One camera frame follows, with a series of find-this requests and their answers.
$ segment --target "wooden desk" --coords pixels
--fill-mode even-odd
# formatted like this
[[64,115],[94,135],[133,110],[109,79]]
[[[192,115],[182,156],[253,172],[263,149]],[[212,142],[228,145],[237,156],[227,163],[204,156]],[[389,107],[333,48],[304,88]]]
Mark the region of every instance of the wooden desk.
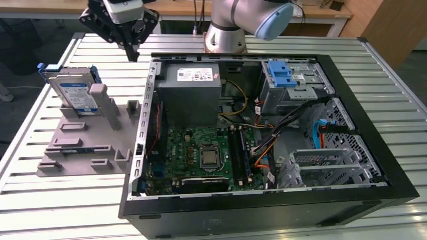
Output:
[[[0,0],[0,18],[14,19],[64,19],[76,20],[86,8],[88,0]],[[193,21],[195,7],[192,0],[157,0],[145,5],[160,12],[160,21]],[[303,6],[307,24],[332,25],[328,37],[339,37],[345,22],[353,14],[344,7],[341,11]],[[197,11],[201,1],[197,0]],[[205,20],[211,20],[211,3],[205,3]],[[301,23],[300,17],[293,17],[291,23]]]

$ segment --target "power supply label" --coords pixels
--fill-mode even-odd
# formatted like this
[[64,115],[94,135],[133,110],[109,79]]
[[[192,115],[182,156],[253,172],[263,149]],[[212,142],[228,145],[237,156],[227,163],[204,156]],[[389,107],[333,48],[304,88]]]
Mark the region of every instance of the power supply label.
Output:
[[213,81],[212,68],[181,68],[177,70],[178,82]]
[[89,87],[85,83],[61,83],[61,92],[72,107],[82,114],[90,114],[98,110],[98,105],[89,95]]

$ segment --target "black cable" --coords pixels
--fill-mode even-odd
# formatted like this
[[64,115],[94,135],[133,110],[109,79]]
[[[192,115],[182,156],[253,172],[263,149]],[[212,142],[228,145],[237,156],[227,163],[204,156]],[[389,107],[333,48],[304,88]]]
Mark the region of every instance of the black cable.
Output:
[[196,0],[192,0],[193,2],[193,30],[192,30],[192,34],[197,34],[197,4],[196,4]]
[[201,11],[200,11],[200,21],[199,21],[199,25],[197,25],[197,30],[201,31],[201,34],[204,32],[204,24],[205,24],[205,4],[207,4],[207,0],[203,0],[201,2]]
[[232,124],[239,125],[239,123],[236,123],[233,120],[231,120],[228,117],[221,116],[225,120],[228,120]]
[[279,180],[277,180],[277,168],[276,168],[276,162],[275,162],[275,147],[272,147],[272,149],[267,153],[267,157],[268,157],[269,172],[275,178],[272,187],[269,187],[268,189],[276,189]]
[[300,5],[295,4],[293,2],[291,2],[296,7],[299,7],[299,9],[301,10],[301,21],[300,21],[300,26],[299,26],[299,31],[297,31],[297,36],[301,35],[305,23],[307,23],[307,18],[305,18],[305,12],[304,9]]
[[276,135],[280,134],[281,129],[301,117],[304,110],[307,108],[309,108],[311,106],[313,106],[316,104],[324,104],[329,100],[331,100],[331,98],[327,96],[327,97],[319,98],[317,100],[307,101],[303,105],[300,105],[297,108],[295,108],[287,115],[284,115],[284,117],[281,118],[279,123],[275,125],[273,129],[271,130],[271,137],[263,141],[263,143],[259,145],[259,147],[256,147],[256,151],[263,149],[272,142]]

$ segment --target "motherboard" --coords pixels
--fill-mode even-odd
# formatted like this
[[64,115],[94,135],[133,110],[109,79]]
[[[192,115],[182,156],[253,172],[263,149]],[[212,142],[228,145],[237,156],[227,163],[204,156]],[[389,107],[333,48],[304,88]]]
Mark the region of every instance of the motherboard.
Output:
[[249,161],[255,144],[251,128],[169,129],[165,161],[152,166],[156,194],[264,189],[263,171]]

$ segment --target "metal table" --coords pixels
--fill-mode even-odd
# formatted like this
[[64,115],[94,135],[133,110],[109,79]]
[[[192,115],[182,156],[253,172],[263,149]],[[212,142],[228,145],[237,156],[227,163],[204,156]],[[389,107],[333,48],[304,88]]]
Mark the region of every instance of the metal table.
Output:
[[[247,38],[249,53],[329,55],[416,186],[420,198],[383,209],[353,223],[203,239],[425,239],[427,238],[427,109],[367,43],[356,39]],[[141,100],[152,52],[203,52],[203,38],[152,35],[138,63],[93,34],[76,34],[60,60],[68,67],[98,69],[117,104]],[[57,127],[61,101],[46,85],[0,162],[1,239],[144,239],[117,218],[124,175],[38,178],[34,175]]]

